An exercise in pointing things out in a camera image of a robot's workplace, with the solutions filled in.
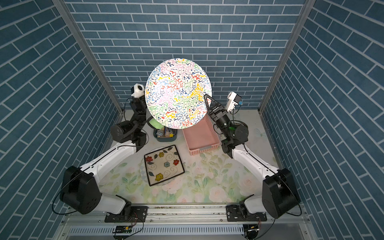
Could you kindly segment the grey green cleaning cloth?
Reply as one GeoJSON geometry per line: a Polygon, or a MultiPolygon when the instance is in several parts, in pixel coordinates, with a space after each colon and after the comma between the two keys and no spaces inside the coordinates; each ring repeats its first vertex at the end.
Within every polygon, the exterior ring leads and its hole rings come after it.
{"type": "Polygon", "coordinates": [[[154,117],[149,117],[147,119],[147,124],[154,130],[161,130],[164,128],[164,126],[154,119],[154,117]]]}

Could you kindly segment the round colourful doodle plate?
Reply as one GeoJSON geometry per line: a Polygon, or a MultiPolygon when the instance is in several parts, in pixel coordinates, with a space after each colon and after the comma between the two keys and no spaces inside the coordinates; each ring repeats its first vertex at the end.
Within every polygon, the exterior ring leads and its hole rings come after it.
{"type": "Polygon", "coordinates": [[[169,59],[151,72],[145,100],[152,117],[171,129],[186,129],[207,113],[204,95],[212,95],[207,73],[188,59],[169,59]]]}

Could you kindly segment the square flower pattern plate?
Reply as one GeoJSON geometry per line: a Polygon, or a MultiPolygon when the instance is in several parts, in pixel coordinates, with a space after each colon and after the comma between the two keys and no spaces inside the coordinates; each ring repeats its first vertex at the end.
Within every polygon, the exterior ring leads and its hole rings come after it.
{"type": "Polygon", "coordinates": [[[145,154],[144,163],[150,187],[172,180],[186,172],[176,145],[145,154]]]}

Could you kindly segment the round blue checkered plate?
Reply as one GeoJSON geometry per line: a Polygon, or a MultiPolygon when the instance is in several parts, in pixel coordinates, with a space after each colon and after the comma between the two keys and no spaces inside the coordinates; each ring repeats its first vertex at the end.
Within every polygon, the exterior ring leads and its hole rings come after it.
{"type": "MultiPolygon", "coordinates": [[[[147,172],[146,172],[146,168],[145,168],[145,160],[142,160],[142,162],[139,164],[139,167],[140,167],[140,175],[144,181],[144,183],[146,183],[147,185],[149,185],[149,182],[148,182],[148,177],[147,177],[147,172]]],[[[166,184],[169,184],[171,181],[173,181],[174,179],[176,178],[172,178],[172,179],[167,179],[166,181],[162,181],[158,184],[158,186],[164,186],[166,184]]]]}

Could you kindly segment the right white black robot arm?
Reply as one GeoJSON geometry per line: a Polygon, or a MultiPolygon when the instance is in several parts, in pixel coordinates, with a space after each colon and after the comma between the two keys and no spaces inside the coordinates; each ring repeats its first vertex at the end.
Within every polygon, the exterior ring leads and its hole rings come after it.
{"type": "Polygon", "coordinates": [[[224,139],[222,150],[232,159],[241,163],[262,184],[260,196],[249,195],[240,201],[240,214],[244,220],[250,215],[266,212],[278,219],[300,205],[300,196],[292,173],[288,169],[278,169],[267,163],[246,146],[248,125],[240,120],[230,119],[228,113],[239,105],[242,98],[230,92],[228,102],[223,106],[208,94],[204,95],[207,114],[220,129],[224,139]]]}

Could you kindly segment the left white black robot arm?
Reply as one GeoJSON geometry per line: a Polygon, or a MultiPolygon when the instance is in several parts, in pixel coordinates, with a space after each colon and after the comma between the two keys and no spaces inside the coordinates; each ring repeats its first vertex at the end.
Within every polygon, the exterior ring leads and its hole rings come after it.
{"type": "Polygon", "coordinates": [[[96,159],[66,169],[62,188],[57,194],[60,200],[83,215],[91,212],[105,212],[128,219],[132,203],[120,196],[101,193],[100,181],[124,159],[138,152],[147,144],[147,105],[143,96],[130,101],[134,111],[129,121],[111,127],[111,135],[117,144],[96,159]]]}

